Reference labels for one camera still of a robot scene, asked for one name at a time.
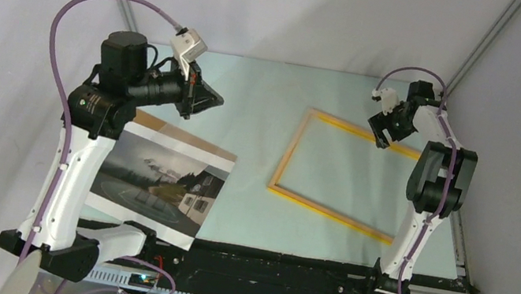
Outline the yellow wooden picture frame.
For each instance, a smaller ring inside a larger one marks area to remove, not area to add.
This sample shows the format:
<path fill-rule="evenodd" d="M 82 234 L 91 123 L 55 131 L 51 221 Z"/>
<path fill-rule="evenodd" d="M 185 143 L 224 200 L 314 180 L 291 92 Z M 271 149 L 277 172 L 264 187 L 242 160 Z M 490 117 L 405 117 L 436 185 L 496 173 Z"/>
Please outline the yellow wooden picture frame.
<path fill-rule="evenodd" d="M 305 209 L 390 244 L 406 207 L 405 178 L 419 156 L 416 148 L 404 143 L 380 150 L 367 128 L 309 109 L 267 187 Z"/>

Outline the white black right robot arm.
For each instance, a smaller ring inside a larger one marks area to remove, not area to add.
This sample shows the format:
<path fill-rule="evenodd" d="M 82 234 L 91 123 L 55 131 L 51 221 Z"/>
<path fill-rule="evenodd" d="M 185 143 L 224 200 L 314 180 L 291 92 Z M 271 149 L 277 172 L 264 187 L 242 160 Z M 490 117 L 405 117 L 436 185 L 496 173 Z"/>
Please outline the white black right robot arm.
<path fill-rule="evenodd" d="M 478 154 L 466 149 L 455 136 L 445 103 L 436 99 L 431 83 L 410 83 L 404 101 L 394 89 L 384 87 L 374 89 L 371 98 L 381 107 L 368 120 L 378 148 L 390 148 L 413 133 L 426 140 L 407 179 L 406 216 L 362 290 L 362 294 L 404 294 L 432 233 L 467 198 Z"/>

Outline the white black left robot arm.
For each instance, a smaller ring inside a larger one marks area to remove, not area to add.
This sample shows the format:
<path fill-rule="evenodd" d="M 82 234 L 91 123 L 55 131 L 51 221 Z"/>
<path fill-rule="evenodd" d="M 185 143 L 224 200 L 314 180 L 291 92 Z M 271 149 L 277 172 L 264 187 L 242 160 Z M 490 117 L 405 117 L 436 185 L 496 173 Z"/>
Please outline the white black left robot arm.
<path fill-rule="evenodd" d="M 100 262 L 125 256 L 139 268 L 154 262 L 157 249 L 135 222 L 78 229 L 99 168 L 137 108 L 173 104 L 188 119 L 223 103 L 197 64 L 206 52 L 202 42 L 172 39 L 168 72 L 148 64 L 148 47 L 145 35 L 127 31 L 102 42 L 100 62 L 63 98 L 58 149 L 38 199 L 19 227 L 0 233 L 0 248 L 22 258 L 40 253 L 41 269 L 72 282 L 82 281 Z"/>

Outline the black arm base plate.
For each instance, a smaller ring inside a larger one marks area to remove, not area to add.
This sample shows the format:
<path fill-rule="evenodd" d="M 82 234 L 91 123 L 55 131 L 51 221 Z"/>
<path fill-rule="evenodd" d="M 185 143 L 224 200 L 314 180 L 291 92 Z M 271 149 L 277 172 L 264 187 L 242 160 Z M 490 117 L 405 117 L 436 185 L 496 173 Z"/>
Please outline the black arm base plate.
<path fill-rule="evenodd" d="M 197 239 L 189 250 L 151 240 L 139 258 L 178 294 L 382 294 L 370 267 Z"/>

